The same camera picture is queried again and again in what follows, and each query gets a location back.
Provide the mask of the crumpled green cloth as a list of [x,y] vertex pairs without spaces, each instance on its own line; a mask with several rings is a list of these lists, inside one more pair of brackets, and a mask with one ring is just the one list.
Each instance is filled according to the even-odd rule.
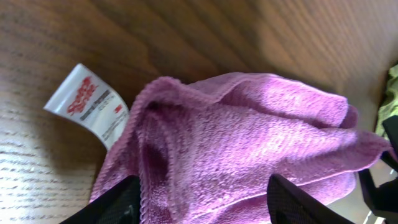
[[379,108],[375,128],[375,133],[387,140],[389,138],[383,128],[382,122],[391,116],[397,115],[397,69],[397,65],[389,69],[384,101]]

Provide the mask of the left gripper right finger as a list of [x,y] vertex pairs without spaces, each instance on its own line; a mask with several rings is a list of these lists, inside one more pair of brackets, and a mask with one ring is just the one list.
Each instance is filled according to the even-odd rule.
[[279,174],[269,178],[267,206],[272,224],[353,224]]

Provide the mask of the white cloth label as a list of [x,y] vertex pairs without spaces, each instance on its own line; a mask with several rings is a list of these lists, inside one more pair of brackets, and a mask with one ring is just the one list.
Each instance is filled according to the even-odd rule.
[[121,96],[79,63],[48,100],[44,110],[92,132],[107,150],[127,124],[129,108]]

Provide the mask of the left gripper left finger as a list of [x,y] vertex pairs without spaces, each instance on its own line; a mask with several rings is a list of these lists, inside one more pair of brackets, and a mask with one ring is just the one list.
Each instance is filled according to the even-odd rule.
[[130,175],[61,224],[139,224],[141,185]]

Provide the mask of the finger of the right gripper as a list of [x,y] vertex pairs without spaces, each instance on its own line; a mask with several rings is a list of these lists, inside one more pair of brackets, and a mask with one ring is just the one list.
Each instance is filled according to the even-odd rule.
[[382,122],[382,125],[392,146],[392,152],[383,152],[381,159],[397,171],[397,115],[387,118]]
[[397,178],[376,187],[369,169],[358,172],[365,204],[377,217],[397,219]]

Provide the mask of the purple microfiber cloth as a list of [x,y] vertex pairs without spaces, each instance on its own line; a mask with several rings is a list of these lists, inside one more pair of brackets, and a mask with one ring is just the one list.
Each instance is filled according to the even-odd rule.
[[142,223],[267,223],[272,174],[329,204],[392,150],[357,122],[345,97],[273,74],[161,77],[136,96],[91,198],[136,175]]

